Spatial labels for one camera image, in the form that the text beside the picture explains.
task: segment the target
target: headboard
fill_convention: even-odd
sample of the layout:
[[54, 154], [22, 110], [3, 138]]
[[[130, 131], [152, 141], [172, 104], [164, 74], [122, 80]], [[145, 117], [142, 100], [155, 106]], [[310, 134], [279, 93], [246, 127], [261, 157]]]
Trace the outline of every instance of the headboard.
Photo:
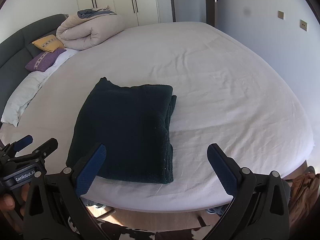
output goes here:
[[0, 118], [13, 91], [30, 73], [24, 67], [42, 52], [32, 42], [50, 34], [56, 35], [57, 28], [66, 18], [65, 14], [56, 14], [38, 20], [0, 44]]

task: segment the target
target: metal screw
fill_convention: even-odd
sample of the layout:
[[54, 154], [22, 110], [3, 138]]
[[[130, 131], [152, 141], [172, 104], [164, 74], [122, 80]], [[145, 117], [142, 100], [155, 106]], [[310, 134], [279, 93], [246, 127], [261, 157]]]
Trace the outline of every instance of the metal screw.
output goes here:
[[72, 171], [72, 170], [71, 170], [71, 168], [69, 168], [69, 167], [66, 167], [66, 168], [63, 169], [63, 173], [64, 173], [64, 174], [69, 174], [71, 171]]
[[39, 178], [41, 176], [41, 172], [40, 171], [37, 171], [36, 173], [35, 173], [35, 177], [36, 178]]
[[242, 168], [242, 172], [244, 174], [249, 174], [250, 173], [250, 170], [248, 168]]
[[272, 172], [272, 175], [273, 175], [274, 177], [279, 177], [279, 173], [278, 173], [277, 171], [273, 171], [273, 172]]

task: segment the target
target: light switch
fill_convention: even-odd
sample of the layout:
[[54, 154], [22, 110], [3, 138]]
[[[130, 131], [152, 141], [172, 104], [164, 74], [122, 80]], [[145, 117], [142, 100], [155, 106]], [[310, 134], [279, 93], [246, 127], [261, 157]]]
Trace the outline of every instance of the light switch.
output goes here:
[[278, 17], [284, 20], [284, 12], [278, 11]]
[[300, 20], [300, 28], [307, 31], [308, 24], [305, 21]]

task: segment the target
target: mattress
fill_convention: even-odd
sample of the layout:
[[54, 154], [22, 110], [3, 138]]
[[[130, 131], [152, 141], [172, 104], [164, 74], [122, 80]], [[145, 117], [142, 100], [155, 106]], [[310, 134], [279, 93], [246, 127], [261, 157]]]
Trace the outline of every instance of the mattress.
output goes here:
[[314, 146], [304, 109], [281, 77], [238, 41], [191, 22], [127, 29], [77, 53], [43, 85], [17, 128], [1, 127], [0, 139], [6, 144], [31, 134], [34, 142], [22, 155], [56, 138], [59, 147], [45, 166], [49, 173], [60, 172], [81, 106], [104, 76], [119, 86], [173, 87], [174, 181], [161, 185], [96, 177], [84, 195], [93, 201], [144, 212], [219, 206], [232, 197], [207, 160], [211, 143], [240, 167], [262, 174], [277, 170], [281, 176], [299, 167]]

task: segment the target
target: white pillow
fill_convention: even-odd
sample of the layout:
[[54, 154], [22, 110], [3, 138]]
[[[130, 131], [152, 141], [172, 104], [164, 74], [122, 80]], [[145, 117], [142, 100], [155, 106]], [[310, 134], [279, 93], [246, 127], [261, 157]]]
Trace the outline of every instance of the white pillow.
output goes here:
[[27, 108], [30, 101], [35, 97], [43, 84], [48, 78], [71, 56], [76, 54], [78, 50], [66, 49], [61, 53], [54, 64], [45, 72], [31, 72], [15, 89], [4, 108], [1, 122], [10, 123], [15, 127], [18, 126], [20, 118]]

